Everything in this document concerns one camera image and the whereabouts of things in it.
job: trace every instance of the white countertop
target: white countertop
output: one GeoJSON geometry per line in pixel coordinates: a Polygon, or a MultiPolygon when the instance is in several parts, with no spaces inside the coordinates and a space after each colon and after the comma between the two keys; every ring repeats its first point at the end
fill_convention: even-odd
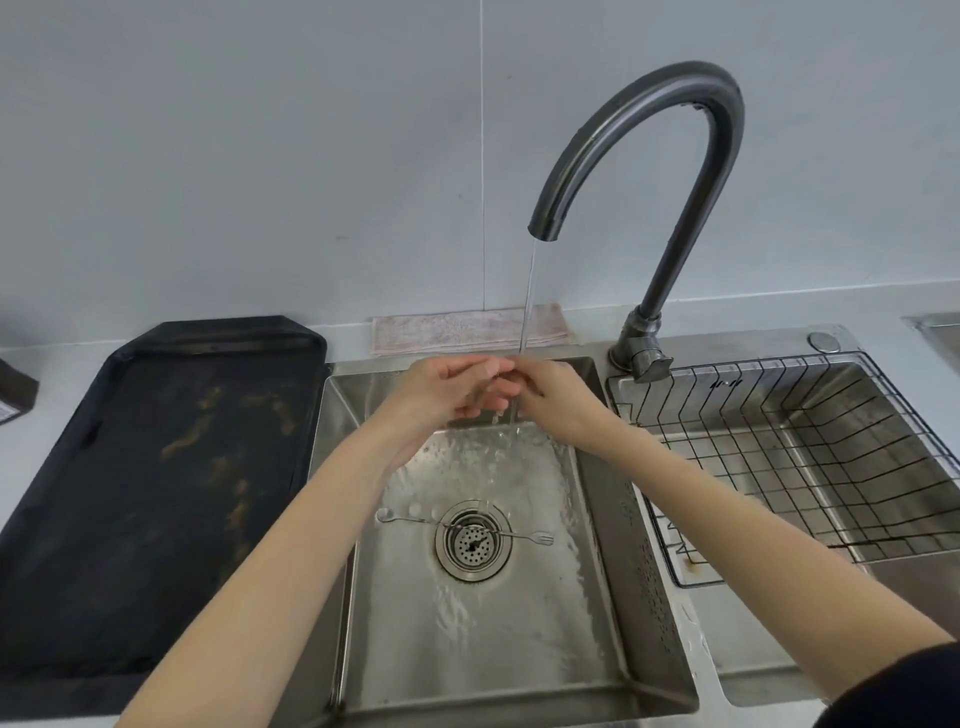
{"type": "MultiPolygon", "coordinates": [[[[577,309],[565,315],[581,343],[614,339],[629,306],[577,309]]],[[[960,376],[931,349],[905,316],[960,311],[960,280],[847,288],[669,303],[661,341],[669,337],[756,328],[839,324],[846,327],[953,452],[960,453],[960,376]]],[[[315,327],[329,359],[370,356],[368,324],[315,327]]],[[[0,350],[8,363],[40,381],[36,408],[0,426],[0,519],[10,517],[104,360],[123,342],[0,350]]],[[[812,701],[779,706],[778,725],[806,728],[812,701]]],[[[113,717],[10,723],[26,728],[107,728],[113,717]]]]}

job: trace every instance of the water stream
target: water stream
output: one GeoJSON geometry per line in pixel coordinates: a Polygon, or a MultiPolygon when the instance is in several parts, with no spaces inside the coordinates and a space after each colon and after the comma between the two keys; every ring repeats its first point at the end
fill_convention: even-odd
{"type": "MultiPolygon", "coordinates": [[[[523,322],[520,324],[520,348],[518,353],[523,353],[527,348],[527,338],[530,335],[530,328],[533,325],[534,312],[534,266],[537,263],[537,240],[534,239],[533,248],[530,251],[530,275],[527,278],[527,300],[523,304],[523,322]]],[[[516,422],[516,411],[518,405],[516,400],[510,402],[509,415],[507,423],[513,425],[516,422]]],[[[496,425],[499,417],[493,417],[493,423],[496,425]]]]}

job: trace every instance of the pink towel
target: pink towel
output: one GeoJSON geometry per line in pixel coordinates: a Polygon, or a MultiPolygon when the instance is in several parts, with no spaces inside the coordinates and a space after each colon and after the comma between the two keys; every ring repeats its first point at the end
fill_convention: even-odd
{"type": "MultiPolygon", "coordinates": [[[[534,306],[528,347],[568,344],[573,334],[557,303],[534,306]]],[[[373,319],[374,356],[418,352],[476,352],[519,349],[522,308],[464,311],[373,319]]]]}

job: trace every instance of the forearm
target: forearm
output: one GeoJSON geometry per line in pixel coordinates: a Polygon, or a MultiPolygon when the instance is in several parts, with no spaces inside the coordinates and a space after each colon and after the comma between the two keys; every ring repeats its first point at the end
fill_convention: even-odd
{"type": "Polygon", "coordinates": [[[617,426],[602,454],[704,555],[829,697],[950,635],[862,570],[663,447],[617,426]]]}
{"type": "Polygon", "coordinates": [[[119,726],[262,728],[391,464],[365,426],[335,449],[157,666],[119,726]]]}

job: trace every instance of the dish rack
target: dish rack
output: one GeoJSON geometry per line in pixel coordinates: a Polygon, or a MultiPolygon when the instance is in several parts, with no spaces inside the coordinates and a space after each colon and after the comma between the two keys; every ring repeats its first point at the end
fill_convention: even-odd
{"type": "MultiPolygon", "coordinates": [[[[852,563],[960,549],[960,464],[865,353],[671,375],[610,380],[621,416],[852,563]]],[[[645,500],[675,582],[722,583],[645,500]]]]}

